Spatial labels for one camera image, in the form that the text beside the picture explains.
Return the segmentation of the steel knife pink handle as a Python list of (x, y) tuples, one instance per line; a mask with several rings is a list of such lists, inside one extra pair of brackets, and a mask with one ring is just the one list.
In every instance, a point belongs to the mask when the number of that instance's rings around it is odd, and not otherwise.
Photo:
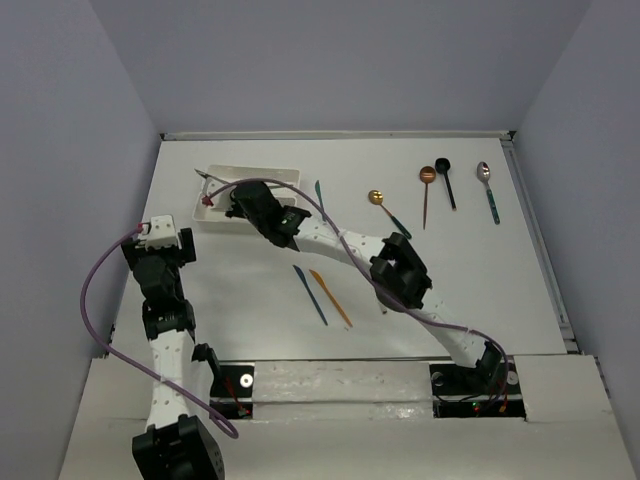
[(203, 179), (205, 179), (205, 180), (207, 180), (207, 179), (208, 179), (208, 180), (213, 180), (213, 181), (218, 182), (218, 183), (223, 184), (223, 185), (224, 185), (224, 184), (228, 184), (228, 183), (229, 183), (229, 182), (227, 182), (226, 180), (223, 180), (223, 179), (221, 179), (221, 178), (219, 178), (219, 177), (217, 177), (217, 176), (214, 176), (214, 175), (211, 175), (211, 174), (209, 174), (209, 173), (206, 173), (206, 172), (204, 172), (204, 171), (202, 171), (202, 170), (194, 169), (194, 171), (195, 171), (195, 173), (196, 173), (197, 175), (199, 175), (200, 177), (202, 177), (202, 178), (203, 178)]

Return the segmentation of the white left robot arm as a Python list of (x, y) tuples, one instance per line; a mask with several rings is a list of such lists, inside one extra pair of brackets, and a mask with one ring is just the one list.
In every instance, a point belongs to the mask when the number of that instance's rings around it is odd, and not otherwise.
[(154, 217), (122, 245), (144, 297), (142, 322), (152, 353), (152, 403), (144, 433), (132, 439), (132, 454), (145, 479), (223, 479), (221, 450), (184, 394), (215, 392), (221, 370), (213, 350), (195, 340), (195, 314), (185, 298), (180, 268), (196, 260), (193, 234), (173, 217)]

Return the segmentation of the teal plastic knife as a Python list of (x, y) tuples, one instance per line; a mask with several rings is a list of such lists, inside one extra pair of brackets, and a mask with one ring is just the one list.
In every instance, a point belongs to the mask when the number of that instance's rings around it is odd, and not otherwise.
[(323, 196), (322, 196), (322, 189), (321, 189), (320, 180), (316, 180), (315, 181), (314, 190), (315, 190), (316, 197), (317, 197), (317, 200), (318, 200), (318, 205), (320, 206), (320, 212), (321, 212), (322, 219), (323, 219), (323, 221), (326, 221), (325, 207), (324, 207), (324, 201), (323, 201)]

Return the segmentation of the orange plastic knife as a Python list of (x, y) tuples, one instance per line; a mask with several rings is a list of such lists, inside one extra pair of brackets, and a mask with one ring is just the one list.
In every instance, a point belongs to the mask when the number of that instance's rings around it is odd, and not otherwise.
[(331, 301), (331, 303), (334, 306), (334, 308), (336, 309), (336, 311), (339, 313), (339, 315), (345, 321), (347, 327), (348, 328), (352, 328), (353, 327), (352, 321), (350, 320), (349, 316), (346, 314), (346, 312), (344, 311), (344, 309), (342, 308), (342, 306), (340, 305), (340, 303), (338, 302), (336, 297), (333, 295), (333, 293), (328, 288), (328, 286), (327, 286), (325, 280), (323, 279), (323, 277), (315, 270), (309, 270), (309, 272), (311, 273), (311, 275), (315, 279), (315, 281), (318, 283), (318, 285), (321, 287), (321, 289), (324, 291), (324, 293), (326, 294), (328, 299)]

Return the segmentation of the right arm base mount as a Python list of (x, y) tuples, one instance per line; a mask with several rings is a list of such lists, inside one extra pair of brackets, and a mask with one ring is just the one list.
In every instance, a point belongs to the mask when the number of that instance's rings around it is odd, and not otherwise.
[(513, 361), (508, 373), (501, 365), (497, 379), (488, 385), (453, 363), (429, 366), (436, 418), (521, 418), (525, 419), (519, 375)]

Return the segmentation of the blue plastic knife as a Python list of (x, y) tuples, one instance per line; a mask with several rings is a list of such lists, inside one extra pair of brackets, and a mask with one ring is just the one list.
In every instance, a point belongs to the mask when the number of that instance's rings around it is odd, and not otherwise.
[(329, 324), (328, 324), (328, 321), (326, 319), (326, 316), (325, 316), (324, 312), (322, 311), (322, 309), (321, 309), (316, 297), (314, 296), (303, 270), (299, 266), (297, 266), (295, 264), (292, 265), (292, 266), (293, 266), (293, 269), (296, 272), (299, 280), (301, 281), (303, 287), (305, 288), (306, 293), (308, 294), (308, 296), (309, 296), (309, 298), (310, 298), (310, 300), (311, 300), (316, 312), (318, 313), (320, 319), (322, 320), (322, 322), (324, 323), (325, 326), (328, 326)]

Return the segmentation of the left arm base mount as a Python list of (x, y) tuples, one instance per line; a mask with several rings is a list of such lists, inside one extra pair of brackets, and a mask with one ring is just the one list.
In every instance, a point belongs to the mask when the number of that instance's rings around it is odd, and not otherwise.
[(223, 363), (210, 391), (210, 406), (229, 420), (253, 418), (255, 364)]

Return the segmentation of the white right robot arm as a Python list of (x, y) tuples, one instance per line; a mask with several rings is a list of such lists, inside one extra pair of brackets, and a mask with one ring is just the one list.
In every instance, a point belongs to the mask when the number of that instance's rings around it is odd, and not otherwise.
[(388, 309), (421, 324), (460, 368), (462, 384), (482, 392), (501, 380), (507, 355), (487, 334), (457, 322), (433, 290), (427, 267), (410, 241), (393, 232), (385, 238), (338, 227), (326, 213), (283, 206), (268, 179), (231, 183), (228, 217), (247, 220), (271, 244), (315, 254), (357, 269)]

